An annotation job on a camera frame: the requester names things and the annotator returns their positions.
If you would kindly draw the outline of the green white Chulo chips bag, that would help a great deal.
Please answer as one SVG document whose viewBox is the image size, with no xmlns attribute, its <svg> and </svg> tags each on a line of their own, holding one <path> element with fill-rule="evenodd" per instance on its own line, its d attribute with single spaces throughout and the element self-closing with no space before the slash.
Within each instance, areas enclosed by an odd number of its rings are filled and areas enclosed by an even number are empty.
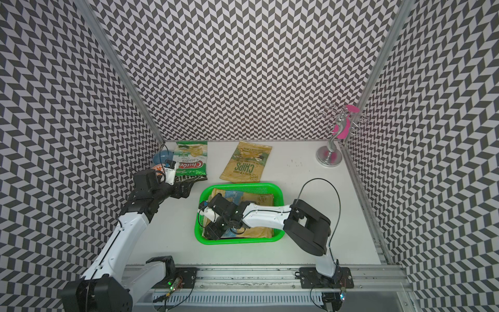
<svg viewBox="0 0 499 312">
<path fill-rule="evenodd" d="M 207 175 L 207 141 L 177 141 L 174 161 L 179 164 L 176 176 Z"/>
</svg>

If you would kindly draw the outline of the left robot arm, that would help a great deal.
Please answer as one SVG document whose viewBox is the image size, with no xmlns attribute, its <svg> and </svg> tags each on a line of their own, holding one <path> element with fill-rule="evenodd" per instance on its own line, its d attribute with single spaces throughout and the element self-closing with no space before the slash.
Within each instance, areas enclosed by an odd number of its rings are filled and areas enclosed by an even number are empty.
<svg viewBox="0 0 499 312">
<path fill-rule="evenodd" d="M 59 291 L 65 311 L 132 311 L 133 306 L 156 286 L 167 286 L 166 302 L 180 287 L 193 290 L 196 268 L 176 269 L 171 256 L 152 257 L 130 277 L 127 262 L 140 236 L 167 198 L 188 198 L 193 183 L 177 183 L 153 169 L 137 172 L 134 189 L 105 247 L 82 277 Z"/>
</svg>

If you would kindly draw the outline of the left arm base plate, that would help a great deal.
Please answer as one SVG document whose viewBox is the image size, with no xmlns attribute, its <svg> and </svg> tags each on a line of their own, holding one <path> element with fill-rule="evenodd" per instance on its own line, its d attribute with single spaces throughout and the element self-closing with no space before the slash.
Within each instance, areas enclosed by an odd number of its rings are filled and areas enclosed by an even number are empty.
<svg viewBox="0 0 499 312">
<path fill-rule="evenodd" d="M 178 288 L 183 289 L 193 289 L 196 284 L 196 278 L 198 275 L 197 267 L 181 267 L 175 270 L 175 273 L 170 274 L 166 277 L 164 282 L 164 288 Z"/>
</svg>

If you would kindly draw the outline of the tan green kettle CHIPS bag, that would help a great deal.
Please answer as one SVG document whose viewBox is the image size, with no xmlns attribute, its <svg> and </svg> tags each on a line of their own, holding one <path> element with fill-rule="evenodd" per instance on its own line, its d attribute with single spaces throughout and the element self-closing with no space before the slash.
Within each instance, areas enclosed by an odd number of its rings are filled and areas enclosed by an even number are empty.
<svg viewBox="0 0 499 312">
<path fill-rule="evenodd" d="M 231 183 L 260 182 L 271 151 L 271 146 L 240 141 L 220 179 Z"/>
</svg>

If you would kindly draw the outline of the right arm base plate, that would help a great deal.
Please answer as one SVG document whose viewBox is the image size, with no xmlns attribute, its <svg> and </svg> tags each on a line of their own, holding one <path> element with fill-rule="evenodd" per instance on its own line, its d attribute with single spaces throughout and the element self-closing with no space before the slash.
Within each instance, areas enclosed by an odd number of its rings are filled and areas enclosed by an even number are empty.
<svg viewBox="0 0 499 312">
<path fill-rule="evenodd" d="M 314 267 L 300 267 L 295 272 L 303 289 L 353 289 L 354 282 L 351 271 L 347 267 L 338 266 L 332 277 L 319 274 Z"/>
</svg>

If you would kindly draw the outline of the yellow blue CHIPS bag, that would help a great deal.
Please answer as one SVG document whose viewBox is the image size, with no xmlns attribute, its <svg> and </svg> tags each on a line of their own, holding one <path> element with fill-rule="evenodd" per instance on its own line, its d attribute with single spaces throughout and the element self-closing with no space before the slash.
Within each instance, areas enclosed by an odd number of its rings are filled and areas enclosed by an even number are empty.
<svg viewBox="0 0 499 312">
<path fill-rule="evenodd" d="M 274 195 L 272 194 L 254 194 L 242 191 L 226 191 L 221 189 L 213 189 L 207 200 L 212 200 L 217 194 L 221 194 L 229 202 L 241 204 L 244 201 L 252 201 L 257 205 L 274 205 Z M 227 229 L 220 236 L 221 239 L 268 239 L 274 236 L 274 230 L 268 227 L 255 227 L 250 229 Z"/>
</svg>

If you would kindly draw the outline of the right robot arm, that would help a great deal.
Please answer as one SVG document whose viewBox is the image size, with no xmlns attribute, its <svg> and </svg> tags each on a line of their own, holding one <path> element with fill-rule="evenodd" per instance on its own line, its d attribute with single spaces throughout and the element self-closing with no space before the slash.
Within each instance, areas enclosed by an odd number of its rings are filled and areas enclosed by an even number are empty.
<svg viewBox="0 0 499 312">
<path fill-rule="evenodd" d="M 331 221 L 301 199 L 291 205 L 262 206 L 243 201 L 239 205 L 216 194 L 203 201 L 198 213 L 210 220 L 204 226 L 209 239 L 219 240 L 228 230 L 249 230 L 254 227 L 284 231 L 304 252 L 316 258 L 315 269 L 327 278 L 337 275 L 338 263 L 330 248 L 333 236 Z"/>
</svg>

